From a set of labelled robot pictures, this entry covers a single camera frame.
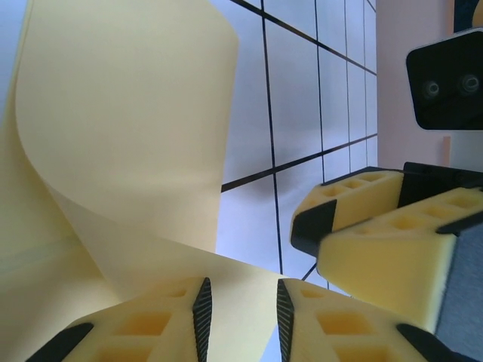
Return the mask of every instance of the camera lens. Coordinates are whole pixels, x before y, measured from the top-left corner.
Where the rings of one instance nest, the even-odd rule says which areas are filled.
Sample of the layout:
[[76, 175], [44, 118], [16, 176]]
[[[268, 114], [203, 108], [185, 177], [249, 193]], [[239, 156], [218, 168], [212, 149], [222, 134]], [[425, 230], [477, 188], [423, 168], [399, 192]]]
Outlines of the camera lens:
[[423, 85], [423, 95], [427, 100], [432, 100], [439, 95], [439, 86], [435, 81], [427, 81]]
[[480, 88], [480, 81], [473, 74], [465, 75], [461, 78], [461, 90], [463, 94], [470, 95], [474, 94]]

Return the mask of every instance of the pink wall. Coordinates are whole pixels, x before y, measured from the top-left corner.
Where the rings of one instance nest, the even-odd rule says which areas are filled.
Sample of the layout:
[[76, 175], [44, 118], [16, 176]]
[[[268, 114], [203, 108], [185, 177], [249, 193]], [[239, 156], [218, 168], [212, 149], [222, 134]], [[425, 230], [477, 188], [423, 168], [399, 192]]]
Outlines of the pink wall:
[[405, 68], [411, 49], [448, 34], [448, 0], [377, 2], [378, 157], [381, 167], [406, 161], [443, 164], [445, 133], [420, 129]]

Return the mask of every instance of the yellow foam pad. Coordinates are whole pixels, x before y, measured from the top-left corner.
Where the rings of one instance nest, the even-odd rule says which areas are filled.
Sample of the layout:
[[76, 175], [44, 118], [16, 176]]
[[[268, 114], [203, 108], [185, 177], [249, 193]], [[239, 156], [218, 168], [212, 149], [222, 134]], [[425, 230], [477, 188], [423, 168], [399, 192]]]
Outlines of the yellow foam pad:
[[387, 213], [398, 206], [403, 173], [364, 172], [326, 186], [316, 186], [294, 213], [337, 199], [334, 224], [338, 230], [356, 222]]
[[438, 227], [483, 210], [483, 192], [454, 189], [327, 236], [320, 275], [355, 298], [434, 331], [455, 235]]
[[[197, 315], [208, 324], [202, 325], [202, 333], [196, 334], [193, 306], [197, 300], [200, 304]], [[68, 328], [82, 324], [94, 326], [63, 360], [201, 362], [206, 360], [206, 354], [202, 352], [198, 359], [197, 342], [207, 348], [210, 321], [209, 280], [190, 278], [165, 284], [151, 293], [90, 314], [69, 325]]]
[[283, 309], [283, 289], [294, 311], [290, 362], [426, 362], [396, 329], [401, 316], [297, 279], [278, 285], [281, 341], [290, 331]]

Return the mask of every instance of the black grout line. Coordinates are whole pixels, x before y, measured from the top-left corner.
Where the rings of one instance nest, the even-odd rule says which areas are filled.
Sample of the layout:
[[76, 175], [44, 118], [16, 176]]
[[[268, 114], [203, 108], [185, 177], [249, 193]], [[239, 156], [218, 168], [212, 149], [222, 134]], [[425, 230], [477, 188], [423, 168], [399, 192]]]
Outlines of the black grout line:
[[372, 3], [370, 2], [370, 0], [365, 0], [368, 2], [369, 6], [372, 8], [372, 10], [374, 10], [374, 13], [377, 13], [376, 12], [376, 8], [372, 5]]
[[[346, 37], [346, 54], [349, 53], [347, 48], [347, 9], [346, 0], [344, 0], [344, 35]], [[349, 111], [349, 63], [346, 62], [346, 95], [347, 95], [347, 139], [350, 141], [350, 111]], [[349, 147], [349, 172], [352, 172], [350, 157], [350, 147]]]
[[[261, 0], [262, 11], [264, 8], [263, 0]], [[269, 75], [269, 52], [266, 43], [266, 21], [262, 17], [262, 30], [263, 30], [263, 53], [265, 56], [265, 76], [266, 76], [266, 95], [267, 105], [269, 111], [269, 128], [270, 128], [270, 148], [272, 151], [272, 168], [275, 168], [275, 141], [273, 138], [273, 117], [272, 117], [272, 98], [270, 96], [270, 75]], [[277, 189], [277, 176], [273, 174], [273, 193], [275, 197], [275, 220], [277, 225], [277, 244], [278, 244], [278, 267], [280, 274], [284, 274], [283, 259], [281, 257], [281, 235], [280, 235], [280, 213], [278, 209], [278, 189]]]
[[333, 147], [333, 148], [328, 149], [326, 151], [317, 152], [317, 153], [314, 153], [313, 155], [309, 155], [309, 156], [306, 156], [306, 157], [303, 157], [303, 158], [299, 158], [298, 160], [291, 161], [291, 162], [288, 162], [286, 164], [280, 164], [279, 166], [275, 166], [275, 167], [270, 168], [268, 170], [264, 170], [264, 171], [254, 173], [250, 176], [242, 177], [241, 179], [236, 179], [236, 180], [231, 181], [229, 183], [223, 184], [221, 186], [221, 192], [227, 192], [229, 190], [236, 189], [237, 187], [246, 185], [248, 183], [252, 183], [253, 181], [257, 181], [258, 179], [262, 179], [264, 177], [273, 175], [273, 174], [278, 173], [280, 171], [287, 170], [287, 169], [292, 168], [294, 166], [298, 166], [299, 164], [303, 164], [307, 161], [311, 161], [311, 160], [316, 159], [318, 157], [328, 155], [332, 152], [339, 151], [340, 149], [343, 149], [345, 147], [355, 145], [356, 143], [367, 141], [367, 140], [369, 140], [373, 137], [376, 137], [376, 136], [377, 136], [377, 133], [371, 134], [370, 136], [362, 137], [362, 138], [359, 138], [358, 140], [353, 140], [349, 143], [344, 143], [343, 145]]
[[[362, 26], [363, 26], [363, 37], [362, 41], [364, 42], [364, 65], [365, 65], [365, 3], [366, 1], [362, 2]], [[365, 110], [365, 135], [368, 135], [368, 74], [364, 72], [364, 110]], [[365, 164], [368, 166], [369, 164], [369, 157], [368, 157], [368, 141], [365, 142]]]
[[[314, 0], [314, 11], [315, 11], [315, 37], [318, 41], [318, 18], [317, 18], [317, 0]], [[322, 90], [320, 86], [320, 54], [317, 48], [317, 85], [318, 85], [318, 116], [320, 121], [320, 149], [324, 151], [324, 134], [323, 134], [323, 123], [322, 123]], [[324, 158], [322, 161], [322, 182], [325, 182], [325, 169], [324, 169]]]
[[314, 271], [316, 266], [317, 266], [317, 263], [312, 265], [312, 268], [310, 268], [309, 271], [302, 277], [303, 281], [306, 280], [309, 277], [310, 273], [312, 273]]
[[249, 4], [249, 3], [247, 3], [243, 0], [230, 0], [230, 1], [242, 6], [243, 8], [245, 8], [249, 11], [252, 11], [255, 14], [260, 15], [263, 19], [267, 19], [267, 20], [271, 21], [272, 23], [275, 23], [275, 24], [281, 26], [282, 28], [292, 32], [293, 34], [298, 35], [301, 38], [304, 38], [304, 39], [306, 39], [307, 41], [310, 41], [313, 44], [318, 45], [320, 48], [325, 49], [326, 51], [332, 53], [333, 55], [337, 55], [338, 57], [340, 57], [340, 58], [350, 62], [351, 64], [365, 70], [366, 72], [369, 72], [373, 75], [376, 75], [376, 72], [366, 68], [364, 65], [357, 63], [356, 61], [354, 61], [354, 60], [348, 58], [347, 56], [339, 53], [338, 51], [328, 47], [327, 45], [322, 44], [320, 41], [318, 41], [317, 39], [314, 39], [312, 36], [307, 35], [304, 32], [301, 32], [300, 30], [295, 29], [294, 27], [292, 27], [292, 26], [288, 25], [287, 23], [281, 21], [280, 19], [274, 17], [273, 15], [266, 13], [264, 11], [264, 5], [262, 5], [262, 9], [260, 10], [259, 8], [255, 7], [252, 4]]

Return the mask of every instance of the yellow foam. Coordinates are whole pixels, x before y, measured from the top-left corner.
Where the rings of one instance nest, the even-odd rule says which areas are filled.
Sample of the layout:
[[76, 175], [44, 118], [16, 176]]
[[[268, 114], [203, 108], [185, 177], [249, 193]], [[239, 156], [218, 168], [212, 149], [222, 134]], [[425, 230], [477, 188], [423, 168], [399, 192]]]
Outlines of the yellow foam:
[[295, 310], [290, 361], [426, 361], [397, 331], [403, 317], [297, 279], [284, 284]]
[[434, 331], [455, 235], [435, 230], [483, 210], [483, 192], [454, 189], [327, 236], [318, 272], [355, 298]]
[[198, 362], [192, 307], [204, 278], [158, 286], [151, 293], [83, 317], [94, 328], [65, 362], [169, 360]]
[[332, 229], [387, 213], [398, 206], [403, 174], [396, 171], [365, 172], [327, 186], [316, 186], [302, 201], [303, 211], [337, 199]]

